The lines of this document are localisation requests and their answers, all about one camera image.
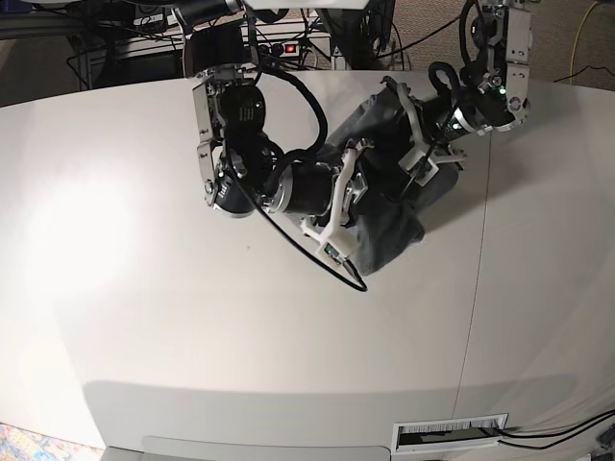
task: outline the yellow cable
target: yellow cable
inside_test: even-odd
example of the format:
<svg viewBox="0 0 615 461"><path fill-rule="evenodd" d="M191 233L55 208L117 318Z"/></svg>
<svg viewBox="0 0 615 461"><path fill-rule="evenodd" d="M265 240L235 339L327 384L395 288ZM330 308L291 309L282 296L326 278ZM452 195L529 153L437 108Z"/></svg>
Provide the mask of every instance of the yellow cable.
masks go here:
<svg viewBox="0 0 615 461"><path fill-rule="evenodd" d="M585 25L585 21L589 17L589 13L592 12L592 10L594 10L594 8L596 8L599 3L600 2L596 0L594 3L590 5L590 7L585 12L585 16L583 17L583 19L580 21L580 24L578 25L577 38L575 38L575 46L573 46L573 56L570 58L570 75L571 76L575 73L575 54L577 53L577 45L578 45L578 38L580 37L580 31L583 29L583 25ZM573 79L574 77L570 78L570 85L573 84Z"/></svg>

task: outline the patterned carpet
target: patterned carpet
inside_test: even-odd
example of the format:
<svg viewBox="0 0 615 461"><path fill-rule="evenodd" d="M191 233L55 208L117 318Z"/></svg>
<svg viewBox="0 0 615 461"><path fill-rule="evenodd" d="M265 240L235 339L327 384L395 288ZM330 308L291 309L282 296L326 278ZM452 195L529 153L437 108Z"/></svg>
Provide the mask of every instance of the patterned carpet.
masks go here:
<svg viewBox="0 0 615 461"><path fill-rule="evenodd" d="M0 461L100 461L103 451L0 424Z"/></svg>

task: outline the ventilation grille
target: ventilation grille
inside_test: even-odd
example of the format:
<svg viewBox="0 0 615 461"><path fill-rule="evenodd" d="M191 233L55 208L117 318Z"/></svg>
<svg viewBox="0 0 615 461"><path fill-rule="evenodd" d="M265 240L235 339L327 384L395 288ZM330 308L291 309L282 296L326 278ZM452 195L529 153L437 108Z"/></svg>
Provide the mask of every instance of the ventilation grille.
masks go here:
<svg viewBox="0 0 615 461"><path fill-rule="evenodd" d="M507 417L508 415L504 414L398 424L393 428L391 453L429 453L495 447L502 437L489 429L504 429Z"/></svg>

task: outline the dark fabric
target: dark fabric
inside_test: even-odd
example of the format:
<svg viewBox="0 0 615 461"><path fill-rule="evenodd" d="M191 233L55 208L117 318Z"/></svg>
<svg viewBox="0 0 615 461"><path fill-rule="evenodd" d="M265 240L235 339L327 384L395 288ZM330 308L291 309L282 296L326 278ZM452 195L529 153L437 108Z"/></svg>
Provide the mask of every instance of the dark fabric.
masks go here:
<svg viewBox="0 0 615 461"><path fill-rule="evenodd" d="M411 147L406 113L397 95L389 89L363 102L330 135L319 157L327 161L339 158L349 139L362 137L373 139L376 145L363 160L372 171L368 178L376 178L377 182L379 173L383 178L378 186L370 183L369 192L353 213L356 217L353 231L359 243L353 262L363 275L368 276L379 271L408 246L423 240L425 230L419 214L455 186L458 172L454 165L443 165L425 187L415 187L408 199L394 203L386 198L382 193L389 186L386 179L403 175L397 162Z"/></svg>

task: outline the electronic equipment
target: electronic equipment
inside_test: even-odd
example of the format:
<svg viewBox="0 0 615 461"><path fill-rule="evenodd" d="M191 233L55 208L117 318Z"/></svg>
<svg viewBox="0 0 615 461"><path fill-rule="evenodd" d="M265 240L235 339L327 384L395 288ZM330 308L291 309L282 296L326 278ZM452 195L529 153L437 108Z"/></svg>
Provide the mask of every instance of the electronic equipment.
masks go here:
<svg viewBox="0 0 615 461"><path fill-rule="evenodd" d="M203 21L240 11L238 0L188 5L174 13L184 31L184 73L196 81L197 152L208 204L236 218L255 210L300 216L302 231L318 244L321 265L335 273L345 268L360 287L349 284L365 291L350 262L357 240L349 227L361 198L374 186L361 168L361 158L378 146L372 139L349 139L335 161L316 160L327 137L325 114L299 79L276 69L258 49L251 10L247 14L252 40L246 50L238 25L194 29ZM472 60L466 23L473 8L479 14L472 24L472 41L479 51ZM459 18L464 61L459 75L446 62L434 62L429 77L437 95L425 101L414 98L404 84L385 79L406 112L409 140L407 152L388 160L393 167L381 193L399 201L408 193L420 193L442 164L465 160L451 146L453 141L472 133L508 131L526 120L529 17L522 0L467 0ZM266 104L256 86L261 73L294 85L310 103L320 127L312 146L285 153L263 132ZM441 76L446 76L446 83ZM216 151L219 157L214 159Z"/></svg>

